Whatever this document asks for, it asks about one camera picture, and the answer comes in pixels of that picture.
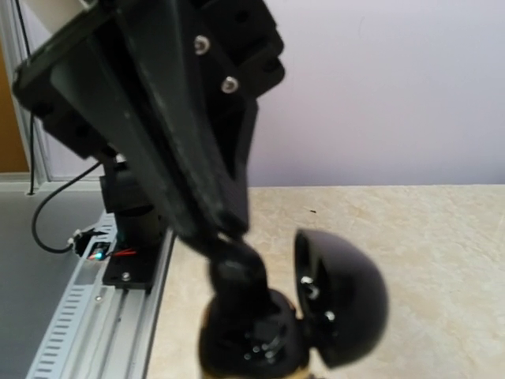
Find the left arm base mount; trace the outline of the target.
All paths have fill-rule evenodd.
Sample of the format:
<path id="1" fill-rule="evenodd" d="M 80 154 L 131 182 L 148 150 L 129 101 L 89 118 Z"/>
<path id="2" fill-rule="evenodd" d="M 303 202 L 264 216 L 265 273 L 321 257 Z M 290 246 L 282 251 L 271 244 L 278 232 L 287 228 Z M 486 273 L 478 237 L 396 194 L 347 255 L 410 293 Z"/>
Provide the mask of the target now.
<path id="1" fill-rule="evenodd" d="M 78 284 L 149 292 L 155 282 L 165 234 L 146 246 L 119 245 L 115 232 L 92 229 L 75 237 L 72 252 L 79 258 Z"/>

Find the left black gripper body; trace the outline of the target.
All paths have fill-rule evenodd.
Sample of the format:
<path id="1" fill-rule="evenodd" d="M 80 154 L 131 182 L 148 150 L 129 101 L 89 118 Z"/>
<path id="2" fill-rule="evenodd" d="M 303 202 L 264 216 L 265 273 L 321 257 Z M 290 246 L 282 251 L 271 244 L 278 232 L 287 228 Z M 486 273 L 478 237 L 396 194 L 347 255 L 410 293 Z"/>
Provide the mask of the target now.
<path id="1" fill-rule="evenodd" d="M 148 27 L 172 26 L 193 21 L 190 39 L 205 37 L 208 51 L 199 55 L 197 70 L 204 96 L 204 110 L 221 148 L 232 148 L 234 137 L 224 129 L 245 113 L 248 101 L 256 101 L 277 86 L 285 75 L 280 62 L 284 43 L 275 21 L 262 1 L 178 1 L 173 16 L 161 13 L 159 1 L 99 1 L 60 28 L 33 55 L 17 67 L 13 94 L 39 118 L 46 131 L 78 156 L 110 156 L 116 146 L 103 134 L 105 119 L 86 118 L 57 90 L 53 77 L 66 62 L 78 67 L 79 76 L 92 90 L 86 104 L 98 107 L 111 102 L 99 90 L 94 72 L 92 43 L 98 43 L 113 71 L 133 82 L 133 56 L 127 50 L 127 34 L 121 17 L 145 18 Z"/>

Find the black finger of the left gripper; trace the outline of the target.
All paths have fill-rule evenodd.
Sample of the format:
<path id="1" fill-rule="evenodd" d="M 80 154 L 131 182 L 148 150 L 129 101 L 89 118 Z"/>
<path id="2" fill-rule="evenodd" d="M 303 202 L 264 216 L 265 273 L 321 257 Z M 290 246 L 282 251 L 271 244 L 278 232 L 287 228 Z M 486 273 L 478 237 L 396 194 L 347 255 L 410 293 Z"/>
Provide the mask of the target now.
<path id="1" fill-rule="evenodd" d="M 159 2 L 163 15 L 175 14 L 178 1 Z M 205 114 L 197 72 L 208 39 L 189 38 L 193 21 L 149 28 L 145 18 L 123 16 L 119 24 L 133 56 L 135 105 L 144 119 L 148 155 L 165 190 L 159 204 L 181 236 L 242 236 L 249 228 L 246 164 L 257 101 L 248 101 L 245 113 L 224 129 L 235 142 L 221 148 Z"/>
<path id="2" fill-rule="evenodd" d="M 127 159 L 137 181 L 143 187 L 151 202 L 155 204 L 175 229 L 167 208 L 159 204 L 165 190 L 156 179 L 159 170 L 148 155 L 150 144 L 144 131 L 143 116 L 136 109 L 135 85 L 128 83 L 113 71 L 111 61 L 103 57 L 98 43 L 92 43 L 90 51 L 94 72 L 100 79 L 98 88 L 111 96 L 111 102 L 98 107 L 85 103 L 84 97 L 90 93 L 92 88 L 84 83 L 84 80 L 79 76 L 78 67 L 72 62 L 66 62 L 56 69 L 53 77 L 56 88 L 72 105 L 82 111 L 86 118 L 93 122 L 100 119 L 107 121 L 107 126 L 102 129 L 103 134 L 110 137 L 116 149 Z M 188 244 L 200 245 L 215 239 L 217 236 L 181 236 L 181 238 Z"/>

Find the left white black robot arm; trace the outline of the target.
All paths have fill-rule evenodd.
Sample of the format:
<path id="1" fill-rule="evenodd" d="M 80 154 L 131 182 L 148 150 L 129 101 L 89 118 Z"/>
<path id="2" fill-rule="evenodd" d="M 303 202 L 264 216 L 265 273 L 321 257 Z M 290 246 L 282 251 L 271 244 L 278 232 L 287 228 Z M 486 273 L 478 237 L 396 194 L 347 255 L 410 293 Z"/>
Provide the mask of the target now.
<path id="1" fill-rule="evenodd" d="M 105 169 L 107 210 L 156 209 L 187 242 L 249 229 L 257 100 L 285 75 L 263 1 L 96 1 L 18 66 L 13 94 Z"/>

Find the black earbud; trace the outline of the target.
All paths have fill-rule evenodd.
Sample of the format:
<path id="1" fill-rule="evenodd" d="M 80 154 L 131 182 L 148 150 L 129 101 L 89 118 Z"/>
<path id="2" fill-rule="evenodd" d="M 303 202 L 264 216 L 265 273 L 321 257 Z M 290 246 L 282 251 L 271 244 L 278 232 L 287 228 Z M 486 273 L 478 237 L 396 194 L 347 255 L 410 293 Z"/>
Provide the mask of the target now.
<path id="1" fill-rule="evenodd" d="M 261 256 L 243 241 L 217 241 L 209 275 L 219 312 L 226 317 L 256 316 L 271 306 L 267 270 Z"/>

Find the black charging case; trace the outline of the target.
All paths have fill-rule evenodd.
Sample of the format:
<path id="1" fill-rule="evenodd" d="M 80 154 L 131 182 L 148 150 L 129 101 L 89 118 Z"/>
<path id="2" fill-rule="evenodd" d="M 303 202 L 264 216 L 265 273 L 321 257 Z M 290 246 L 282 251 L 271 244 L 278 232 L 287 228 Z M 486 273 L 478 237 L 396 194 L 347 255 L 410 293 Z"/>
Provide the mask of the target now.
<path id="1" fill-rule="evenodd" d="M 215 294 L 204 310 L 198 361 L 204 378 L 309 378 L 310 352 L 330 369 L 357 361 L 380 342 L 387 287 L 376 263 L 344 238 L 300 229 L 294 239 L 297 303 L 267 282 L 266 313 L 226 317 Z"/>

